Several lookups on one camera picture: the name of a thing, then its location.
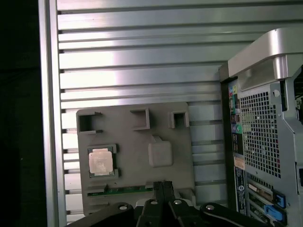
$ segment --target blue latch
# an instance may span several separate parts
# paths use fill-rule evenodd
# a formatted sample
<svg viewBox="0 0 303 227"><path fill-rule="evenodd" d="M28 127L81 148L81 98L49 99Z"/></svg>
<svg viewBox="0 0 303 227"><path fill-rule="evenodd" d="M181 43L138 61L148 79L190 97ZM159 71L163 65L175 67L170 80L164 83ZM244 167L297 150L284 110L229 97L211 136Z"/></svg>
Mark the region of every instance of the blue latch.
<svg viewBox="0 0 303 227"><path fill-rule="evenodd" d="M277 200L279 202L277 202L277 204L281 207L281 208L285 208L286 204L285 204L285 198L283 198L282 196L276 195L276 197L278 198Z"/></svg>
<svg viewBox="0 0 303 227"><path fill-rule="evenodd" d="M273 192L273 202L276 205L278 205L280 208L285 209L286 208L286 197L283 194L281 194L275 190L272 190L272 192Z"/></svg>
<svg viewBox="0 0 303 227"><path fill-rule="evenodd" d="M277 221L283 221L283 214L274 208L272 205L264 205L264 211L266 214L272 216Z"/></svg>

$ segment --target metal grille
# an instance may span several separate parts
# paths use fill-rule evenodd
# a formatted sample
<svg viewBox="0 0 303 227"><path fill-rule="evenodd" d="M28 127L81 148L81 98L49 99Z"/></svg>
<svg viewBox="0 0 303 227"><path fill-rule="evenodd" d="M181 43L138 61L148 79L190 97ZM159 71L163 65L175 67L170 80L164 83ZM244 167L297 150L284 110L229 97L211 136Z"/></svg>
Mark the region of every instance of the metal grille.
<svg viewBox="0 0 303 227"><path fill-rule="evenodd" d="M241 98L246 164L281 178L276 106L268 92Z"/></svg>

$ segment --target screw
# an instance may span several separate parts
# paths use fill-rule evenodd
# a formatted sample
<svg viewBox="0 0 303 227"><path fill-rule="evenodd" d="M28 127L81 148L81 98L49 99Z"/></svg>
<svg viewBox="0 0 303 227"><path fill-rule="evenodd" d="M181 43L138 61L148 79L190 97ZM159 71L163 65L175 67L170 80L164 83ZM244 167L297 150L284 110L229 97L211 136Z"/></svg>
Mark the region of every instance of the screw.
<svg viewBox="0 0 303 227"><path fill-rule="evenodd" d="M127 206L121 206L119 207L120 210L126 210L127 209Z"/></svg>
<svg viewBox="0 0 303 227"><path fill-rule="evenodd" d="M181 202L181 200L175 200L174 203L175 203L176 205L179 205L179 204L181 204L182 202Z"/></svg>
<svg viewBox="0 0 303 227"><path fill-rule="evenodd" d="M206 209L208 209L208 210L214 210L214 206L213 205L207 205Z"/></svg>

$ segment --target label sticker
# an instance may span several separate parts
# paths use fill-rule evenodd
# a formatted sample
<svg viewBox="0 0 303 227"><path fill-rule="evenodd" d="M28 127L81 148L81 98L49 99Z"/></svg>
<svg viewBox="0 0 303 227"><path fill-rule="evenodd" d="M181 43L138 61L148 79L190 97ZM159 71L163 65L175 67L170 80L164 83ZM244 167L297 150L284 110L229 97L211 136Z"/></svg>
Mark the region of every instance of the label sticker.
<svg viewBox="0 0 303 227"><path fill-rule="evenodd" d="M246 215L246 195L245 195L245 176L244 171L238 167L234 167L237 211Z"/></svg>
<svg viewBox="0 0 303 227"><path fill-rule="evenodd" d="M233 157L234 165L240 169L245 170L245 162L244 159L239 157Z"/></svg>

